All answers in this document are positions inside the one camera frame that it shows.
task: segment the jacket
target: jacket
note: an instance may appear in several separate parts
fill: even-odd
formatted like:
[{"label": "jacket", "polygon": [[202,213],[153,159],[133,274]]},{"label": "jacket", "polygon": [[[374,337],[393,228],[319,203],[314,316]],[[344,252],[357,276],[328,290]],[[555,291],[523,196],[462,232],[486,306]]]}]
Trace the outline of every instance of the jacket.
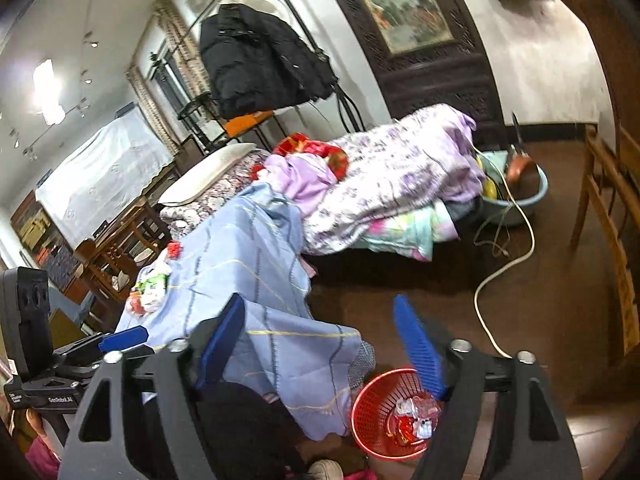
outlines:
[{"label": "jacket", "polygon": [[200,55],[224,119],[326,99],[337,77],[287,23],[243,4],[202,23]]}]

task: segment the brown floor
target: brown floor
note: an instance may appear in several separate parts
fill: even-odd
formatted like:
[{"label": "brown floor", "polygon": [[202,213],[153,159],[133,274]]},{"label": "brown floor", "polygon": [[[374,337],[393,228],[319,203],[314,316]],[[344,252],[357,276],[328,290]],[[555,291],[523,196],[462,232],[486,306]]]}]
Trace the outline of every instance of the brown floor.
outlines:
[{"label": "brown floor", "polygon": [[[536,252],[488,285],[480,309],[505,351],[532,351],[546,367],[556,396],[571,413],[584,476],[596,479],[618,452],[638,412],[633,405],[616,407],[613,414],[581,408],[580,416],[573,415],[575,397],[617,357],[617,347],[610,348],[610,341],[619,337],[612,260],[592,212],[577,252],[571,256],[567,250],[580,189],[581,145],[541,142],[531,145],[529,152],[550,181],[548,196],[532,219]],[[490,231],[486,235],[493,237]],[[512,257],[529,249],[526,227],[512,229],[511,238]],[[399,293],[408,296],[418,313],[437,318],[454,336],[493,353],[474,311],[473,290],[463,270],[465,257],[459,242],[449,242],[436,247],[431,264],[361,250],[315,258],[319,276],[308,301],[316,319],[360,330],[375,348],[379,369],[409,364],[392,322],[392,300]],[[500,262],[488,254],[486,264],[495,270]],[[488,445],[493,403],[486,397],[467,464],[468,480],[478,478]],[[336,435],[321,443],[305,442],[300,449],[306,460],[335,458],[346,474],[364,464],[353,442]],[[386,480],[396,480],[410,478],[414,466],[376,461],[372,467]]]}]

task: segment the pillow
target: pillow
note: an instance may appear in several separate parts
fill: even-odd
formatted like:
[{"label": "pillow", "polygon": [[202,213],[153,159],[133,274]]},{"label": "pillow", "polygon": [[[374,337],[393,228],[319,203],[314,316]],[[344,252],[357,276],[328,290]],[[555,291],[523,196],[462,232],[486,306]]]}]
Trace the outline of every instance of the pillow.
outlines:
[{"label": "pillow", "polygon": [[158,202],[171,207],[193,202],[254,148],[255,144],[252,142],[240,142],[211,153],[162,193]]}]

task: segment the white shoe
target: white shoe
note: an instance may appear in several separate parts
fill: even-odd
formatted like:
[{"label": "white shoe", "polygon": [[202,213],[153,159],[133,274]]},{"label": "white shoe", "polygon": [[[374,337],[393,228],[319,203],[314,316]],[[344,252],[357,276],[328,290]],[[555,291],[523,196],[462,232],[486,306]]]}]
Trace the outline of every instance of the white shoe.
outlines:
[{"label": "white shoe", "polygon": [[309,474],[314,480],[342,480],[342,468],[335,460],[318,460],[309,468]]}]

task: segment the metal screw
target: metal screw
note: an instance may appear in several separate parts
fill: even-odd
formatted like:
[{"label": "metal screw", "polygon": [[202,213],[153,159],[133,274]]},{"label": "metal screw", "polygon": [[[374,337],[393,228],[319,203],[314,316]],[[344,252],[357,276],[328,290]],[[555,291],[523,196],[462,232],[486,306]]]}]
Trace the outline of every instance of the metal screw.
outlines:
[{"label": "metal screw", "polygon": [[117,350],[108,352],[104,356],[104,362],[109,363],[110,365],[116,364],[120,359],[122,359],[122,352],[119,352]]},{"label": "metal screw", "polygon": [[182,352],[188,346],[189,342],[186,339],[174,339],[169,343],[169,352]]},{"label": "metal screw", "polygon": [[463,354],[466,354],[467,352],[471,351],[471,343],[469,341],[465,341],[464,339],[454,339],[451,342],[451,349],[455,350],[456,352],[462,352]]},{"label": "metal screw", "polygon": [[527,352],[526,350],[523,350],[521,352],[518,352],[518,361],[526,365],[532,365],[533,363],[536,362],[536,356],[533,355],[531,352]]}]

